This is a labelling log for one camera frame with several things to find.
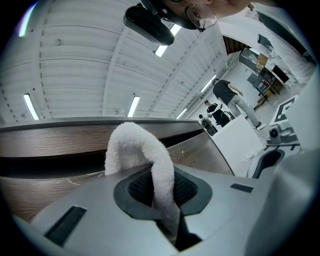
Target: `ceiling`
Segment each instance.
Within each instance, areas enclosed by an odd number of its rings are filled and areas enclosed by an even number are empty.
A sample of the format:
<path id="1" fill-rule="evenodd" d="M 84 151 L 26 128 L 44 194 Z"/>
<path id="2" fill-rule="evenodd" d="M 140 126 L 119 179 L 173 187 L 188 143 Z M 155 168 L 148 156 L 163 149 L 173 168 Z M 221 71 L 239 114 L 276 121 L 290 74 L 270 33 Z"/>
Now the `ceiling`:
<path id="1" fill-rule="evenodd" d="M 124 26 L 136 0 L 48 0 L 31 14 L 25 37 L 13 32 L 0 61 L 0 117 L 40 119 L 125 117 L 134 95 L 134 117 L 176 118 L 214 74 L 227 69 L 218 25 L 204 33 L 180 29 L 162 57 L 157 45 Z"/>

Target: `glasses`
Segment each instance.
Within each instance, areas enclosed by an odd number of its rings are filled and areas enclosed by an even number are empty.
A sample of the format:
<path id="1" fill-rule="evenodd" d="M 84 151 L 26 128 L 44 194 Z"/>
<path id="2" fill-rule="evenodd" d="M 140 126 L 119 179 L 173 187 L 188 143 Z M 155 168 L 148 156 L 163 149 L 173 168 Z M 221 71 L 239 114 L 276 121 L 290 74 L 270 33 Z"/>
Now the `glasses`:
<path id="1" fill-rule="evenodd" d="M 182 0 L 170 0 L 175 3 L 181 3 Z M 200 30 L 203 31 L 217 22 L 217 16 L 214 11 L 206 4 L 194 4 L 184 6 L 184 13 L 187 18 Z"/>

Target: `white towel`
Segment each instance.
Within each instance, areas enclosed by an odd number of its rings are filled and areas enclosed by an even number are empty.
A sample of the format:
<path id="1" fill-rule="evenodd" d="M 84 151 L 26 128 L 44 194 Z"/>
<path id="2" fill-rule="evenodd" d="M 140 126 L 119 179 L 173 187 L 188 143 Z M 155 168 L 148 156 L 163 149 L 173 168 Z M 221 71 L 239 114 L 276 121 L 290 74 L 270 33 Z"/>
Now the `white towel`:
<path id="1" fill-rule="evenodd" d="M 173 196 L 174 166 L 165 146 L 150 132 L 133 122 L 119 125 L 111 134 L 105 154 L 105 175 L 153 163 L 154 187 L 152 207 L 161 211 L 163 225 L 170 231 L 168 239 L 177 237 L 180 209 Z"/>

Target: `fluorescent light tube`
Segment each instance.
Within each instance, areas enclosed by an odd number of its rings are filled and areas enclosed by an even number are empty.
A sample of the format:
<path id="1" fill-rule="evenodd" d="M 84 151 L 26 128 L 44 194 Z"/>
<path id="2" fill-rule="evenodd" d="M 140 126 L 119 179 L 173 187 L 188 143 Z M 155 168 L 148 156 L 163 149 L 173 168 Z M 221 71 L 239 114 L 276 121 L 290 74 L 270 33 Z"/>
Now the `fluorescent light tube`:
<path id="1" fill-rule="evenodd" d="M 217 75 L 215 74 L 215 75 L 211 78 L 211 80 L 206 84 L 206 86 L 202 88 L 202 90 L 201 90 L 202 93 L 203 93 L 203 92 L 205 91 L 205 89 L 210 85 L 210 83 L 212 82 L 212 80 L 216 78 L 216 76 L 217 76 Z"/>
<path id="2" fill-rule="evenodd" d="M 133 117 L 139 100 L 140 100 L 140 97 L 134 96 L 132 104 L 131 104 L 131 107 L 130 107 L 130 110 L 129 110 L 128 118 L 132 118 Z"/>
<path id="3" fill-rule="evenodd" d="M 31 16 L 31 13 L 33 11 L 33 9 L 35 8 L 36 4 L 38 2 L 36 2 L 34 5 L 32 5 L 24 14 L 22 21 L 21 21 L 21 26 L 19 29 L 19 37 L 23 37 L 26 34 L 26 30 L 27 30 L 27 26 L 28 26 L 28 22 Z"/>
<path id="4" fill-rule="evenodd" d="M 181 27 L 177 24 L 174 24 L 173 27 L 170 29 L 171 33 L 173 34 L 173 36 L 175 36 L 178 31 L 181 29 Z M 160 45 L 156 51 L 155 51 L 155 55 L 161 57 L 162 54 L 164 54 L 165 50 L 167 49 L 167 45 Z"/>
<path id="5" fill-rule="evenodd" d="M 180 115 L 178 115 L 178 117 L 176 119 L 179 119 L 185 112 L 187 111 L 187 109 L 185 108 Z"/>
<path id="6" fill-rule="evenodd" d="M 39 120 L 39 117 L 37 115 L 35 107 L 34 107 L 32 101 L 31 101 L 30 94 L 26 93 L 23 97 L 24 97 L 24 101 L 25 101 L 25 103 L 26 103 L 26 105 L 27 105 L 27 107 L 28 107 L 33 119 L 34 120 Z"/>

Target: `person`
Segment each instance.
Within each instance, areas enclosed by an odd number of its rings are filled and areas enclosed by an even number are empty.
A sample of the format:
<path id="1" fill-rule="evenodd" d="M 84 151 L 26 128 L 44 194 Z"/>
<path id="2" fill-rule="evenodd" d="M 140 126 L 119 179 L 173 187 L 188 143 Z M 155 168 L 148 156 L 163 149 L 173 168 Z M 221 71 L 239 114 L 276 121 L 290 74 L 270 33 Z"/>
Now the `person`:
<path id="1" fill-rule="evenodd" d="M 223 113 L 221 110 L 222 104 L 220 105 L 220 108 L 217 109 L 218 104 L 214 103 L 211 104 L 208 100 L 204 102 L 204 104 L 208 107 L 207 108 L 207 113 L 210 114 L 214 119 L 217 125 L 220 125 L 221 127 L 224 127 L 227 123 L 230 122 L 230 119 L 228 116 Z"/>
<path id="2" fill-rule="evenodd" d="M 218 130 L 213 126 L 212 122 L 208 118 L 204 117 L 202 114 L 199 115 L 199 118 L 201 125 L 206 129 L 208 134 L 210 134 L 211 136 L 216 134 Z"/>
<path id="3" fill-rule="evenodd" d="M 252 2 L 251 0 L 159 1 L 176 15 L 191 21 L 200 31 L 213 26 L 217 19 L 240 12 Z M 311 54 L 310 46 L 299 27 L 273 0 L 254 0 L 252 4 L 265 26 L 265 34 L 274 52 L 281 57 L 295 78 L 301 84 L 306 84 L 315 70 L 315 65 L 307 61 L 297 50 L 296 46 L 301 44 L 306 52 Z"/>
<path id="4" fill-rule="evenodd" d="M 241 112 L 238 109 L 238 107 L 242 109 L 247 114 L 248 118 L 251 120 L 253 126 L 257 129 L 259 126 L 261 126 L 261 122 L 258 121 L 258 119 L 255 116 L 255 113 L 248 107 L 244 100 L 241 99 L 231 89 L 237 91 L 241 96 L 244 95 L 229 81 L 218 79 L 215 79 L 213 81 L 213 94 L 216 96 L 216 98 L 225 105 L 227 105 L 235 117 L 241 115 Z"/>

